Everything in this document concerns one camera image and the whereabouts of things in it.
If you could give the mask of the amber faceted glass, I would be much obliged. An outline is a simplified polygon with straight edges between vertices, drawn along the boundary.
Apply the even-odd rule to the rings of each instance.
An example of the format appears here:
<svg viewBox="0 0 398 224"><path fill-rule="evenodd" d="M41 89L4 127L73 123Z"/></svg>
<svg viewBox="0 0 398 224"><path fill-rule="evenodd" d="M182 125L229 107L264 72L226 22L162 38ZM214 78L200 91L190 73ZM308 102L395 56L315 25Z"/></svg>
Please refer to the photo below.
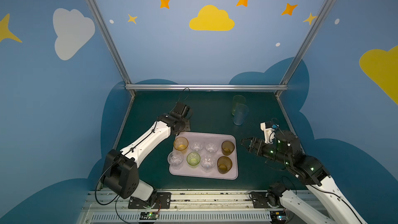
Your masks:
<svg viewBox="0 0 398 224"><path fill-rule="evenodd" d="M174 141L174 149L186 153L189 147L189 141L185 137L178 137Z"/></svg>

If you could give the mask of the small dark brown cup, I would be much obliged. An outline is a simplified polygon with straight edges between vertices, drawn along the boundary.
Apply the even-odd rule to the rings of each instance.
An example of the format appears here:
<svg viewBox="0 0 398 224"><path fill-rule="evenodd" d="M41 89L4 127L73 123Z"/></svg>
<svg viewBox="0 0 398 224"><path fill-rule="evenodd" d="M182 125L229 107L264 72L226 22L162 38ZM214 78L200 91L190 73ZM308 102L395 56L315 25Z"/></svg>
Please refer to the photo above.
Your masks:
<svg viewBox="0 0 398 224"><path fill-rule="evenodd" d="M229 156L235 150L235 145L231 141L224 141L221 145L221 149L224 156Z"/></svg>

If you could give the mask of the clear faceted glass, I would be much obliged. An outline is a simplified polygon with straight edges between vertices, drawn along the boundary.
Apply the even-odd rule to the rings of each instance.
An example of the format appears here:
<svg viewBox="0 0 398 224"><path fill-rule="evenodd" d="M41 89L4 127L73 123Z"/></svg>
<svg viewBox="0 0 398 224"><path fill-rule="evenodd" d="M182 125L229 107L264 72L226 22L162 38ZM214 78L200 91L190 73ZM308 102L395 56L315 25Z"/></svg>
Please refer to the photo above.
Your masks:
<svg viewBox="0 0 398 224"><path fill-rule="evenodd" d="M203 144L203 142L193 141L193 142L190 143L190 149L193 152L201 154L203 149L204 149L204 144Z"/></svg>
<svg viewBox="0 0 398 224"><path fill-rule="evenodd" d="M183 166L184 155L181 151L174 150L168 155L167 161L171 169L179 170Z"/></svg>
<svg viewBox="0 0 398 224"><path fill-rule="evenodd" d="M207 152L211 154L216 154L217 151L219 150L219 144L214 141L208 141L205 143L205 149Z"/></svg>
<svg viewBox="0 0 398 224"><path fill-rule="evenodd" d="M205 154L201 157L201 169L208 173L210 172L216 164L215 158L213 154Z"/></svg>

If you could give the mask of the tall pale blue glass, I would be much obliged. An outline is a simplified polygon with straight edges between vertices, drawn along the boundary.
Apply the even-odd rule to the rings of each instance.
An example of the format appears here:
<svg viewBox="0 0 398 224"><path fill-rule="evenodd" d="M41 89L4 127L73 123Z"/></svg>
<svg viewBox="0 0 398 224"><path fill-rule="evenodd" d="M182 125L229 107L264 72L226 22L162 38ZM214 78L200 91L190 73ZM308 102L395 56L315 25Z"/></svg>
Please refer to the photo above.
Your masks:
<svg viewBox="0 0 398 224"><path fill-rule="evenodd" d="M235 125L242 125L249 114L249 107L245 104L238 104L235 108L233 122Z"/></svg>

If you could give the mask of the dark brown textured cup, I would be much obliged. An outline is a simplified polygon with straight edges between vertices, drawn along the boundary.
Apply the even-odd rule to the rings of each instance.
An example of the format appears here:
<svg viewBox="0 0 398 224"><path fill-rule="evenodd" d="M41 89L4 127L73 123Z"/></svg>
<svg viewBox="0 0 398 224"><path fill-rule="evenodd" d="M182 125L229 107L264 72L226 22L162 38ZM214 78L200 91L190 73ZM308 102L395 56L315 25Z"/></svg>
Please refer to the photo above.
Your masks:
<svg viewBox="0 0 398 224"><path fill-rule="evenodd" d="M226 174L232 169L232 160L227 156L221 156L217 160L217 169L220 174Z"/></svg>

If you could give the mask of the green faceted glass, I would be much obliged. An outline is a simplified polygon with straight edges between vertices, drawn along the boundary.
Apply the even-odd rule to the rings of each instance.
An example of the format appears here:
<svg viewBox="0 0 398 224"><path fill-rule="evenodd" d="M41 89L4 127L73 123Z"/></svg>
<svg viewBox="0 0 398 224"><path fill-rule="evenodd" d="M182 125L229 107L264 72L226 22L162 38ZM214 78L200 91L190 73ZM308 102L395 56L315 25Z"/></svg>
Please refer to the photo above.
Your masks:
<svg viewBox="0 0 398 224"><path fill-rule="evenodd" d="M201 156L197 152L191 152L187 155L186 160L187 160L189 167L196 168L197 166L200 165Z"/></svg>

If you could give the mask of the clear faceted glass back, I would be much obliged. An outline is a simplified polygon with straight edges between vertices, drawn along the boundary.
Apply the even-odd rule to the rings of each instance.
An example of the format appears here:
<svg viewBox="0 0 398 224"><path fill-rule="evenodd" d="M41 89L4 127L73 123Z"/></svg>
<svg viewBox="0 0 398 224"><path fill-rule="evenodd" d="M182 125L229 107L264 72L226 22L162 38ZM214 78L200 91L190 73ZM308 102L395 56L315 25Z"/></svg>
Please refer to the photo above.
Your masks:
<svg viewBox="0 0 398 224"><path fill-rule="evenodd" d="M217 151L219 150L219 144L214 141L208 141L205 143L205 149L207 152L211 154L216 154Z"/></svg>

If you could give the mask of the lilac plastic tray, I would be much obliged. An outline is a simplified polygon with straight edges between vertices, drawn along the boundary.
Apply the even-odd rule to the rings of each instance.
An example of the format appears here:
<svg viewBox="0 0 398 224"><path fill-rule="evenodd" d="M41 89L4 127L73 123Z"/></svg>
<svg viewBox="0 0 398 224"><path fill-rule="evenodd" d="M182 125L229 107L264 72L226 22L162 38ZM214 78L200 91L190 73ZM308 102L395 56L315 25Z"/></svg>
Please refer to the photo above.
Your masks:
<svg viewBox="0 0 398 224"><path fill-rule="evenodd" d="M188 177L202 177L202 178L213 178L213 179L226 179L226 180L235 180L238 177L238 163L237 163L237 152L236 152L236 139L234 136L232 135L226 135L226 134L211 134L211 133L197 133L197 132L182 132L181 134L179 134L178 137L185 137L188 141L189 141L189 147L186 153L184 153L184 162L183 162L183 166L181 169L179 170L174 170L171 169L169 167L169 171L171 174L173 175L178 175L178 176L188 176ZM205 143L208 141L214 141L217 142L219 144L219 150L217 151L216 154L214 155L216 164L214 166L214 168L206 173L201 169L201 163L199 166L197 166L196 168L191 168L189 167L188 163L187 163L187 155L191 152L193 152L190 149L190 143L193 141L199 141L199 142L203 142L204 144L204 149L202 151L202 153L200 154L200 156L204 156L205 154L209 153L206 151L205 149ZM233 153L231 155L229 155L228 157L232 160L232 169L226 173L226 174L220 174L218 172L217 169L217 160L221 157L224 156L222 153L222 149L221 149L221 145L224 141L231 141L234 143L235 145L235 150L233 151Z"/></svg>

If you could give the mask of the tall pale green glass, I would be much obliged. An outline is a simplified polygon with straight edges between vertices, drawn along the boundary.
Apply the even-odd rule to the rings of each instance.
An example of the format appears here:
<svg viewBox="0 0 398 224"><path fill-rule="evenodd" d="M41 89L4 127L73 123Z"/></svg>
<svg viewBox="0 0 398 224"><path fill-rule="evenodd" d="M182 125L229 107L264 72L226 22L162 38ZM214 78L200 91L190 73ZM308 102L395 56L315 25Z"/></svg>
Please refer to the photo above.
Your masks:
<svg viewBox="0 0 398 224"><path fill-rule="evenodd" d="M236 107L240 104L245 104L246 103L246 98L242 95L235 95L233 96L233 105L232 105L232 110L231 114L234 116Z"/></svg>

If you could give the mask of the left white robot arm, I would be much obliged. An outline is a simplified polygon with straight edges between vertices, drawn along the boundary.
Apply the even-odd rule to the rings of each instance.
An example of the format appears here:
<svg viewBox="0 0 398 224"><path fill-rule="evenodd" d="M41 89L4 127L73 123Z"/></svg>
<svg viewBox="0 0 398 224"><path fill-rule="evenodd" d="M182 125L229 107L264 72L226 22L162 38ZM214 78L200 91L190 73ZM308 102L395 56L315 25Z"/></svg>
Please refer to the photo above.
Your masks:
<svg viewBox="0 0 398 224"><path fill-rule="evenodd" d="M152 205L155 189L140 180L138 168L163 140L184 131L188 123L186 114L170 112L159 116L136 141L121 150L112 149L106 155L99 182L122 199L134 197Z"/></svg>

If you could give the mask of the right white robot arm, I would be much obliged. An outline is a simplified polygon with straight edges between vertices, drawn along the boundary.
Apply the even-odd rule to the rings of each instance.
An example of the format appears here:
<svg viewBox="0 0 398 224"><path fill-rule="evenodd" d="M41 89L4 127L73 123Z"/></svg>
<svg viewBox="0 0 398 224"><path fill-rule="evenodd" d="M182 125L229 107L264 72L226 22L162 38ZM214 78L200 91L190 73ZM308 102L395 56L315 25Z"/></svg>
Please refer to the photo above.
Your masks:
<svg viewBox="0 0 398 224"><path fill-rule="evenodd" d="M263 196L251 192L254 202L265 200L268 207L289 210L308 224L366 222L340 191L326 167L317 158L304 153L299 137L291 131L268 129L264 140L247 138L240 142L249 153L283 164L285 170L305 185L331 216L323 215L282 183L271 185Z"/></svg>

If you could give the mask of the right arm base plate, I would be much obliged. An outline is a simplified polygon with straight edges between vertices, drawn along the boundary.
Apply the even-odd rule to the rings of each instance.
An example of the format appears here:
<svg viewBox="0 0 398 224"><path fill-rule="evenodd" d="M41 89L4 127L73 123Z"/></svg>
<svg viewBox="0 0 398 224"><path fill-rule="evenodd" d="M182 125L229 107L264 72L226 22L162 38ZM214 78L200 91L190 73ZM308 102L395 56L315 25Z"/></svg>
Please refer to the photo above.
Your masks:
<svg viewBox="0 0 398 224"><path fill-rule="evenodd" d="M251 191L249 193L254 208L284 208L280 201L282 196L282 193L273 191Z"/></svg>

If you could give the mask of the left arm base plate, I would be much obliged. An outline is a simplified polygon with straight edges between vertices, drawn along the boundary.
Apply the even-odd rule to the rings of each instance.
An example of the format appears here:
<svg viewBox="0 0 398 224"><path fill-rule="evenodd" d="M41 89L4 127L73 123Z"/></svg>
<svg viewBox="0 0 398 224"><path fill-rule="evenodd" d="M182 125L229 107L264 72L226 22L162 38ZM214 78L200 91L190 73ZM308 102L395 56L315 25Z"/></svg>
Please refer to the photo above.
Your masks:
<svg viewBox="0 0 398 224"><path fill-rule="evenodd" d="M155 192L147 201L130 197L128 209L169 209L171 195L170 192Z"/></svg>

